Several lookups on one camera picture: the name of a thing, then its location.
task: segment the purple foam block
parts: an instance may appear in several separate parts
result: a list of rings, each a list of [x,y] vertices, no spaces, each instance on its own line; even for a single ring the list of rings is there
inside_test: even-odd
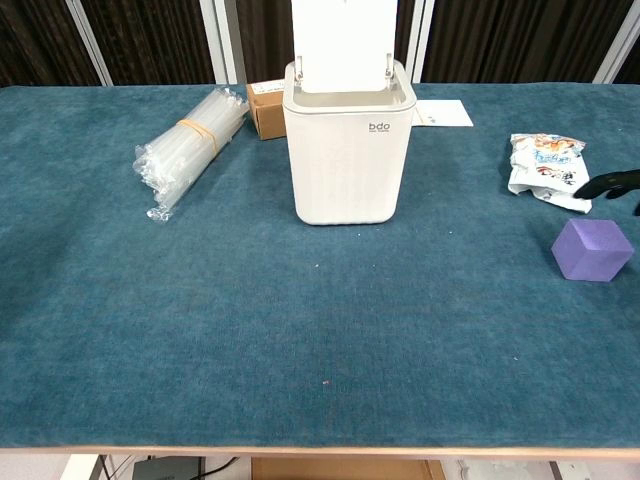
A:
[[[616,222],[575,218],[564,226],[551,251],[565,278],[592,282],[610,282],[633,255]]]

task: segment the cardboard box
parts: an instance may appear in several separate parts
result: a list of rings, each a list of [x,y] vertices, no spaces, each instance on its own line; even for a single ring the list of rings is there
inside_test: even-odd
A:
[[[247,86],[251,117],[260,140],[286,137],[282,93],[284,80],[254,83]]]
[[[384,458],[253,458],[252,480],[445,480],[440,462]]]

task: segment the black curtain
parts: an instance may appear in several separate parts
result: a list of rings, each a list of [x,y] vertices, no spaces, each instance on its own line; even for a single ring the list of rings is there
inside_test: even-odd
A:
[[[402,65],[407,63],[409,50],[409,35],[411,34],[411,20],[413,19],[414,0],[398,0],[398,15],[396,17],[396,51],[394,56]]]
[[[99,85],[64,0],[0,0],[0,86]]]
[[[214,83],[198,0],[83,0],[113,83]]]
[[[423,82],[591,82],[633,0],[436,0]]]
[[[395,57],[407,60],[413,0],[399,0]],[[291,0],[237,0],[247,82],[275,80],[293,61]]]
[[[614,83],[640,83],[640,39],[636,40]]]

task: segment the snack bag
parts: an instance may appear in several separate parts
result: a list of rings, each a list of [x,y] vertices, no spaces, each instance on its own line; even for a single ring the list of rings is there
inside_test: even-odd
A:
[[[516,195],[531,190],[538,200],[587,213],[591,200],[573,198],[589,181],[580,140],[546,133],[511,135],[509,191]]]

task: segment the white paper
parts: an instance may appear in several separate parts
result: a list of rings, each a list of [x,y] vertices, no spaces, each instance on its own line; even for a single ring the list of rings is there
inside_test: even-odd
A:
[[[413,113],[414,127],[473,127],[460,100],[418,100]]]
[[[281,92],[284,90],[284,79],[254,83],[251,85],[251,88],[253,89],[253,93],[255,93],[256,95],[271,92]]]

